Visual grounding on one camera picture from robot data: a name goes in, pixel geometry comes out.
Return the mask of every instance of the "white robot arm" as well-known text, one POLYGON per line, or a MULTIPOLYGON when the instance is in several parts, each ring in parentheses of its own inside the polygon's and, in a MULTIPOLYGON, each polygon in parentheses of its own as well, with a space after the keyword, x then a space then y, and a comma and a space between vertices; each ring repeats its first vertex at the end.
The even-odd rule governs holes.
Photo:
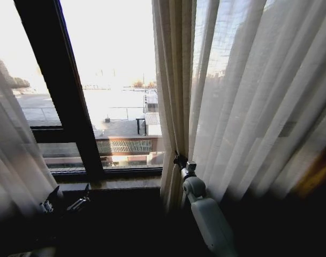
POLYGON ((233 243, 233 232, 217 202, 206 198, 206 185, 195 174, 196 164, 176 155, 175 164, 180 167, 184 180, 183 190, 191 203, 191 211, 208 248, 216 256, 238 256, 233 243))

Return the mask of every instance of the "sheer curtain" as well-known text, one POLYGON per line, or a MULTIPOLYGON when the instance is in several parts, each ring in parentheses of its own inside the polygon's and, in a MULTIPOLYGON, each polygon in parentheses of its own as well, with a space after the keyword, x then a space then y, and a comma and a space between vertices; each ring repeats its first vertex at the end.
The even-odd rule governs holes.
POLYGON ((0 219, 35 213, 56 186, 0 69, 0 219))
POLYGON ((189 156, 218 201, 284 197, 326 146, 326 0, 214 2, 197 2, 189 156))

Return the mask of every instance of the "black window frame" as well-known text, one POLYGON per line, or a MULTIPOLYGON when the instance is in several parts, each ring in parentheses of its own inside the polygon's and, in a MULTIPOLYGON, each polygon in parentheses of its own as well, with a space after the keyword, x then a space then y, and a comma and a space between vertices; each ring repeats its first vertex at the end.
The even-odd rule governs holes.
POLYGON ((61 126, 33 126, 37 143, 74 142, 85 171, 55 172, 60 180, 157 176, 162 168, 104 170, 59 0, 14 0, 61 126))

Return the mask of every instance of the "white curtain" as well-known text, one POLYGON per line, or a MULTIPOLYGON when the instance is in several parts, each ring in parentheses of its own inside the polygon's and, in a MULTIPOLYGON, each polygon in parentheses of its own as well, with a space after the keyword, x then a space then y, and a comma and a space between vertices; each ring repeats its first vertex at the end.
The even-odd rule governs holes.
POLYGON ((188 156, 195 2, 153 0, 159 114, 164 138, 161 196, 167 211, 182 197, 175 151, 188 156))
POLYGON ((57 186, 0 69, 0 219, 29 216, 57 186))
POLYGON ((189 158, 211 196, 284 197, 326 146, 326 0, 198 0, 189 158))

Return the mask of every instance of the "railing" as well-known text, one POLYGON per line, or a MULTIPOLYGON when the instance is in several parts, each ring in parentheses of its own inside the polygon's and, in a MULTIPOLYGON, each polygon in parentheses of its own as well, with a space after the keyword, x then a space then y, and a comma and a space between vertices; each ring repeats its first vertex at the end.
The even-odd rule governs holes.
POLYGON ((143 117, 143 107, 109 107, 105 116, 111 120, 135 120, 143 117))

